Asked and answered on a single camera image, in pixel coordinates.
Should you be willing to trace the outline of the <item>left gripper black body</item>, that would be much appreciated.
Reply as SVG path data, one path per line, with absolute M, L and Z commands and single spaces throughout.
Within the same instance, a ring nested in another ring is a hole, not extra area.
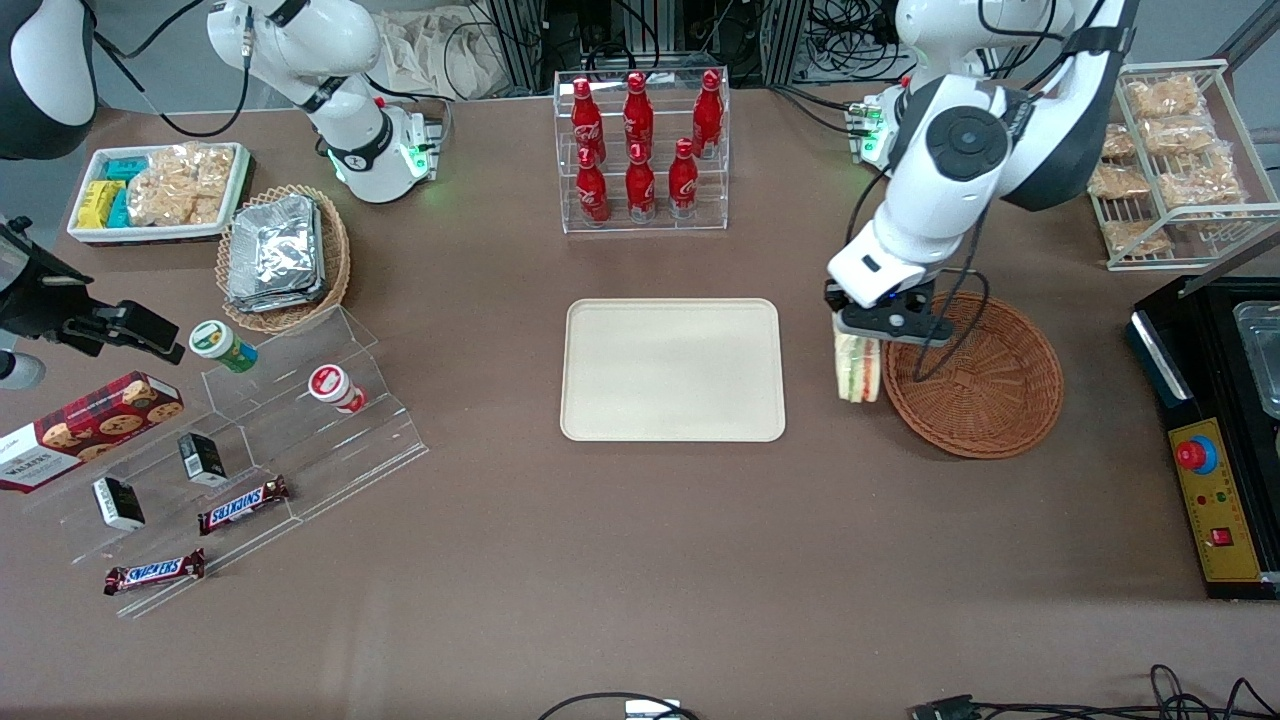
M 933 292 L 934 292 L 934 282 L 931 281 L 924 284 L 913 287 L 910 290 L 897 290 L 883 293 L 870 306 L 863 306 L 850 293 L 847 293 L 836 281 L 827 281 L 826 304 L 833 313 L 841 311 L 845 307 L 850 306 L 858 310 L 887 310 L 891 307 L 897 307 L 908 313 L 924 313 L 925 306 L 933 299 Z

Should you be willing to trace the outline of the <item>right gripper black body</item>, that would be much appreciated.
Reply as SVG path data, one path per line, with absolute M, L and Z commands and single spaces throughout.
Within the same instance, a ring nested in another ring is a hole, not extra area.
M 27 340 L 67 341 L 67 324 L 93 315 L 93 279 L 29 240 L 27 217 L 3 219 L 3 331 Z

